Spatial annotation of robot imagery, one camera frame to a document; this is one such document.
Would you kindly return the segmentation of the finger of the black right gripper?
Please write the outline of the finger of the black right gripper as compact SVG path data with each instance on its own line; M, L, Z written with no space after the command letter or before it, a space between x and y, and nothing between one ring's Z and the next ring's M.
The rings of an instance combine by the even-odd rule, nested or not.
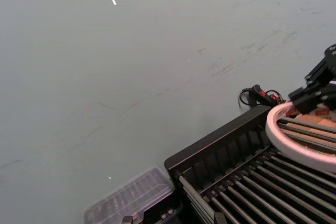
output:
M324 51L324 58L305 76L306 87L289 94L291 101L315 93L335 78L335 44Z
M319 106L335 111L335 87L305 93L293 99L293 106L301 113L308 114Z

